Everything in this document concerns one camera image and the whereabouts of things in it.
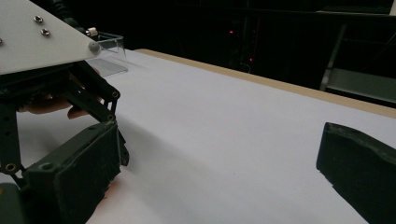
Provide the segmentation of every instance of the human hand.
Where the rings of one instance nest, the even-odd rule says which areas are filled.
[[[99,71],[96,68],[93,69],[99,75]],[[78,79],[72,74],[70,75],[70,79],[74,80],[75,82],[77,82],[77,84],[82,86]],[[32,114],[46,114],[57,110],[63,110],[69,107],[71,107],[67,112],[67,117],[69,119],[75,119],[88,114],[85,110],[82,110],[77,106],[71,105],[63,96],[53,97],[50,94],[42,95],[38,98],[35,98],[32,103],[20,108],[18,111],[30,112]]]

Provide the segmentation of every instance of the finger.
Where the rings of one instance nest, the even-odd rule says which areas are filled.
[[[67,117],[70,119],[75,119],[84,115],[88,115],[88,112],[85,110],[82,110],[76,106],[73,106],[72,108],[69,109],[67,112]]]
[[[25,106],[20,112],[28,111],[33,114],[45,114],[57,110],[66,109],[71,105],[63,97],[52,98],[52,99],[39,99],[31,104]]]
[[[99,70],[98,70],[97,68],[93,67],[92,69],[93,69],[98,75],[100,75],[100,72],[99,72]],[[81,83],[81,81],[80,81],[76,76],[74,76],[73,74],[70,73],[69,77],[70,77],[71,80],[75,81],[79,86],[81,86],[81,87],[84,88],[84,85]]]
[[[47,100],[47,99],[51,99],[51,95],[50,94],[44,94],[41,96],[36,97],[32,103],[29,103],[28,105],[25,105],[24,107],[19,107],[18,108],[18,112],[26,112],[29,111],[31,104],[35,104],[36,102],[42,101],[42,100]]]

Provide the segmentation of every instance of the white table surface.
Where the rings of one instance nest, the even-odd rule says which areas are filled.
[[[106,79],[131,161],[88,223],[366,223],[316,169],[323,127],[396,147],[395,118],[126,53],[129,71]],[[66,112],[18,114],[26,167],[97,123]]]

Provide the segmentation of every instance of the transparent plastic box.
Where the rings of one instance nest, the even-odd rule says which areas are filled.
[[[122,35],[98,32],[96,42],[101,46],[101,53],[87,63],[99,70],[101,77],[128,71]]]

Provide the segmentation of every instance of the bolt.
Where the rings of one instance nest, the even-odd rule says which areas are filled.
[[[42,29],[41,34],[42,35],[50,35],[50,31],[48,29]]]
[[[88,30],[86,30],[85,34],[87,36],[95,36],[95,35],[98,35],[98,32],[96,31],[95,27],[92,27],[92,28],[89,28]]]
[[[34,16],[33,20],[35,20],[35,22],[37,22],[37,23],[43,22],[43,18],[41,18],[40,16]]]

